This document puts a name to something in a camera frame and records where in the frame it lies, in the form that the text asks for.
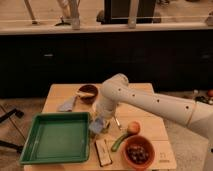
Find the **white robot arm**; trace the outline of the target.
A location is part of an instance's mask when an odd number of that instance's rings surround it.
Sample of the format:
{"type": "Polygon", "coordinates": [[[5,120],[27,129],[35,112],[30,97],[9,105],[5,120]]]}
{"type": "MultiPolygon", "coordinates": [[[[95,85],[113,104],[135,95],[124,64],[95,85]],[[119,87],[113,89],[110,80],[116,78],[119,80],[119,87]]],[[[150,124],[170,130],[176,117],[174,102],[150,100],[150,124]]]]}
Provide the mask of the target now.
{"type": "Polygon", "coordinates": [[[213,171],[213,106],[195,100],[132,89],[124,74],[116,74],[102,83],[96,103],[97,114],[104,119],[111,119],[119,102],[176,122],[207,138],[209,145],[203,171],[213,171]]]}

